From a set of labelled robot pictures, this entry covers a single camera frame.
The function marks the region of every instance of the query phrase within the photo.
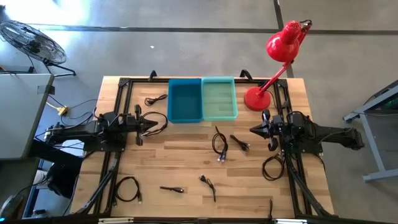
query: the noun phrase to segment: lamp base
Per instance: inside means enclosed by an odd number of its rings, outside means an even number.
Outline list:
[[[271,103],[271,97],[268,92],[260,93],[260,87],[253,87],[244,94],[244,104],[254,111],[262,111]]]

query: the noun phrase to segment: wooden table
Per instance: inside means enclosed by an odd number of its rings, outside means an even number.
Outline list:
[[[104,77],[97,102],[97,114],[113,110],[119,79],[120,77]],[[293,110],[311,116],[303,79],[291,78],[287,81]],[[261,124],[261,112],[249,110],[243,102],[244,93],[252,86],[255,84],[236,84],[239,116],[235,121],[169,123],[161,134],[144,138],[143,146],[135,145],[135,133],[129,134],[119,166],[118,180],[133,175],[140,183],[143,203],[139,205],[137,200],[118,201],[117,207],[112,209],[112,216],[262,218],[269,212],[271,198],[274,203],[274,217],[293,217],[287,171],[276,181],[266,180],[261,173],[262,163],[275,152],[268,151],[268,140],[249,132],[249,128]],[[167,83],[135,83],[130,102],[131,112],[134,113],[132,110],[135,104],[140,104],[142,113],[158,111],[167,114],[167,100],[158,101],[152,106],[144,104],[145,97],[155,98],[167,92]],[[271,115],[277,114],[273,102],[269,109]],[[159,126],[164,123],[164,118],[156,114],[146,118],[158,121]],[[215,126],[228,138],[229,150],[225,163],[217,161],[218,155],[211,148],[211,140],[216,133]],[[246,156],[238,144],[229,138],[230,134],[251,145]],[[103,156],[103,152],[96,152],[83,162],[72,212],[81,208],[97,188]],[[313,155],[304,154],[303,163],[309,189],[324,208],[333,213],[321,162]],[[267,170],[271,175],[276,175],[280,171],[280,165],[270,162]],[[210,188],[198,180],[201,174],[214,183],[216,203]],[[119,189],[123,198],[131,198],[136,193],[136,187],[130,181],[125,181]],[[185,193],[161,190],[161,185],[183,187]],[[104,198],[107,194],[108,190],[105,189]],[[303,211],[301,191],[298,196]]]

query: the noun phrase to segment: teal bin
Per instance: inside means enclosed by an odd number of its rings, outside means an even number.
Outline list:
[[[172,123],[199,123],[202,121],[200,78],[169,80],[167,118]]]
[[[232,121],[238,116],[233,77],[201,79],[202,113],[206,121]]]

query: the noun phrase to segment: concrete floor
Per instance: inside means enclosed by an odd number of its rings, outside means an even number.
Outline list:
[[[3,18],[71,26],[278,28],[272,0],[29,2],[27,9],[21,9],[17,0],[8,2]],[[313,29],[398,29],[398,2],[394,0],[279,2],[284,21],[312,19]],[[57,78],[54,83],[55,97],[66,105],[96,98],[104,75],[148,75],[156,70],[159,75],[238,76],[245,68],[252,76],[271,77],[280,67],[280,63],[269,58],[264,50],[271,34],[43,32],[65,49],[68,60],[64,66],[78,73],[77,77]],[[343,127],[346,126],[341,119],[344,115],[397,79],[397,57],[396,35],[354,32],[353,35],[309,35],[293,71],[294,77],[305,79],[314,121]],[[0,64],[29,66],[29,63],[24,54],[0,42]],[[46,72],[39,62],[34,63],[39,73]],[[71,111],[70,116],[92,110],[94,104],[87,103]],[[46,108],[39,131],[58,118],[54,110]],[[354,122],[353,125],[361,129],[360,124]],[[323,146],[336,214],[397,222],[398,179],[370,184],[362,181],[363,174],[377,171],[370,149],[351,151],[336,144]],[[390,157],[398,161],[396,152]]]

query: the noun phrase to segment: electric fan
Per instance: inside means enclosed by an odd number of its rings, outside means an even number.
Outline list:
[[[65,51],[61,46],[39,30],[27,24],[9,20],[0,23],[0,35],[29,58],[32,57],[43,62],[49,73],[51,73],[49,66],[55,66],[71,72],[55,75],[56,77],[76,75],[75,71],[60,66],[67,60]]]

